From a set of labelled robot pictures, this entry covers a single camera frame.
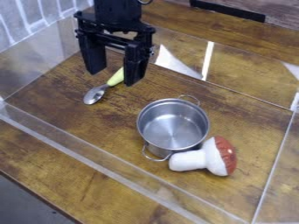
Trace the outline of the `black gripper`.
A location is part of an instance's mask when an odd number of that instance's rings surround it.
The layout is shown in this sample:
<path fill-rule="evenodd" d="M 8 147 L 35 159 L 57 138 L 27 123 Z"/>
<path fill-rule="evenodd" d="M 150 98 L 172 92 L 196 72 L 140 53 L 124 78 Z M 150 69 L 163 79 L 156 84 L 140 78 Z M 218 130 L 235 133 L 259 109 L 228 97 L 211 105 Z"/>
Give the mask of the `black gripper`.
<path fill-rule="evenodd" d="M 135 85 L 146 76 L 155 28 L 142 22 L 142 8 L 154 0 L 93 0 L 93 11 L 77 11 L 76 38 L 88 72 L 107 67 L 105 47 L 125 48 L 124 83 Z"/>

